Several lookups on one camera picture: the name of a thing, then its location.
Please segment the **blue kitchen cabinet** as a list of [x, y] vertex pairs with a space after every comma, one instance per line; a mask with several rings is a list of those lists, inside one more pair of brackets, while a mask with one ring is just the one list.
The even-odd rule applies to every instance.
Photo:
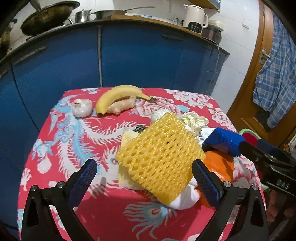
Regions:
[[200, 37], [136, 21], [74, 24], [20, 46], [1, 63], [1, 221], [20, 233], [25, 164], [65, 92], [133, 85], [210, 97], [226, 59]]

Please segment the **red green plastic basin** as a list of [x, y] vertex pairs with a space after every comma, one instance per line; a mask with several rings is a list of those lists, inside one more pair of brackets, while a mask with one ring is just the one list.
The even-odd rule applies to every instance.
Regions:
[[257, 133], [255, 133], [254, 131], [248, 128], [241, 129], [239, 131], [239, 134], [243, 136], [248, 143], [256, 147], [257, 147], [258, 141], [261, 139], [261, 137]]

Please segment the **wooden door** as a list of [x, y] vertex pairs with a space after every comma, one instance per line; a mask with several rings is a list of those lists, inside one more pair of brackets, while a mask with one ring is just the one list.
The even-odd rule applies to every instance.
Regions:
[[272, 1], [259, 10], [255, 51], [227, 116], [281, 147], [295, 137], [295, 31]]

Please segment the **white crumpled tissue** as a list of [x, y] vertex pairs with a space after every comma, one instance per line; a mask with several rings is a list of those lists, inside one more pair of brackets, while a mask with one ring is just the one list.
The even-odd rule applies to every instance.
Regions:
[[178, 197], [176, 197], [169, 205], [169, 208], [175, 210], [184, 210], [193, 207], [200, 199], [201, 193], [197, 188], [198, 184], [193, 177], [189, 184], [184, 188]]

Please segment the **blue plaid shirt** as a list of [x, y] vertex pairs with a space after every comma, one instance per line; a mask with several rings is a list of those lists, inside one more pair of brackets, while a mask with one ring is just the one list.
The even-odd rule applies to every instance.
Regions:
[[257, 74], [252, 98], [269, 113], [266, 123], [274, 128], [295, 104], [295, 43], [275, 14], [269, 55]]

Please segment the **garlic bulb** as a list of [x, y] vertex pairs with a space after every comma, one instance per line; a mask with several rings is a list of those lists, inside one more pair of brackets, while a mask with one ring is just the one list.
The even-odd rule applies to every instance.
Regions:
[[72, 113], [76, 118], [85, 118], [92, 114], [93, 105], [89, 99], [76, 99], [72, 102]]

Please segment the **crumpled cabbage leaf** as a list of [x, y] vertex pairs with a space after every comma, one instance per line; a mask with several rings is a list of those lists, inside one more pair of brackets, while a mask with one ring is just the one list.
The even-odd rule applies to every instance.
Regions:
[[[168, 109], [158, 109], [155, 111], [151, 117], [151, 124], [160, 119], [164, 114], [171, 113]], [[192, 133], [193, 137], [197, 138], [201, 133], [202, 128], [206, 127], [209, 120], [204, 116], [199, 116], [196, 112], [190, 111], [178, 116], [179, 120], [185, 126], [185, 129]]]

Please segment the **steel wool scourer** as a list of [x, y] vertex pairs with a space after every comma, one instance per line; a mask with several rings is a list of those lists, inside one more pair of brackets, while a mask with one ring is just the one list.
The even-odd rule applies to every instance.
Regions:
[[145, 125], [136, 125], [136, 126], [132, 129], [132, 131], [133, 131], [133, 132], [140, 133], [140, 132], [142, 132], [143, 130], [145, 130], [146, 128], [147, 128], [147, 126], [145, 126]]

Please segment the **ginger root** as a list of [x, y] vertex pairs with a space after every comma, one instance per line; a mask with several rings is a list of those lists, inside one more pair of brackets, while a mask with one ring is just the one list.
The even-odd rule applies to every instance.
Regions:
[[119, 115], [123, 111], [133, 108], [135, 106], [136, 99], [137, 99], [136, 96], [130, 96], [129, 98], [116, 101], [107, 108], [106, 113]]

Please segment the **yellow foam fruit net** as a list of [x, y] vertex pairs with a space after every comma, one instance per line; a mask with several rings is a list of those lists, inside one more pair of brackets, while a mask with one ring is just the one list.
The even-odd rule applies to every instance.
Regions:
[[191, 181], [192, 163], [206, 157], [198, 141], [174, 113], [166, 113], [133, 139], [133, 180], [169, 205]]

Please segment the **yellow banana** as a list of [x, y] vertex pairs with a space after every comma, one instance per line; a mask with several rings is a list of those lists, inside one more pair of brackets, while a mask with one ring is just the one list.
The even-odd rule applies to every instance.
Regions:
[[118, 85], [103, 93], [98, 99], [95, 110], [97, 114], [106, 114], [107, 108], [118, 100], [136, 96], [147, 101], [154, 101], [154, 98], [145, 95], [139, 87], [133, 85]]

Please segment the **dark rice cooker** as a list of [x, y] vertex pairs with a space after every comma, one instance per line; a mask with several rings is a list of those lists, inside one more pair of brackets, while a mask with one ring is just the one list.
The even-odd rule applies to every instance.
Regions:
[[222, 32], [224, 31], [225, 25], [218, 20], [210, 20], [208, 27], [203, 28], [202, 36], [209, 40], [214, 41], [217, 45], [222, 40]]

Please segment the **black wok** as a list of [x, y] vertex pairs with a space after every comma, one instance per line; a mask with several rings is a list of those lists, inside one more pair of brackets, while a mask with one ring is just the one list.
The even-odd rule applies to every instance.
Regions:
[[61, 26], [72, 11], [80, 6], [78, 1], [61, 1], [51, 4], [28, 16], [20, 29], [26, 36], [36, 36], [52, 28]]

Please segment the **small steel pot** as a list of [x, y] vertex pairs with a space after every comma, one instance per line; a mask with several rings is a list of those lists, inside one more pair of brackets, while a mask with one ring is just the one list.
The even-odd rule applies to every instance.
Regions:
[[75, 13], [75, 23], [84, 23], [90, 21], [91, 10], [81, 10]]

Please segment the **long-handled frying pan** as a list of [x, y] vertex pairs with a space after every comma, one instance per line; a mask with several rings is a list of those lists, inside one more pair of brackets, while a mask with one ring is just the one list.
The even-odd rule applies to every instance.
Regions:
[[95, 20], [103, 20], [103, 19], [107, 19], [109, 16], [112, 16], [112, 15], [124, 16], [128, 11], [135, 10], [135, 9], [153, 9], [153, 8], [156, 8], [156, 7], [155, 6], [141, 6], [141, 7], [125, 9], [125, 10], [101, 10], [101, 11], [96, 11], [92, 14], [95, 15]]

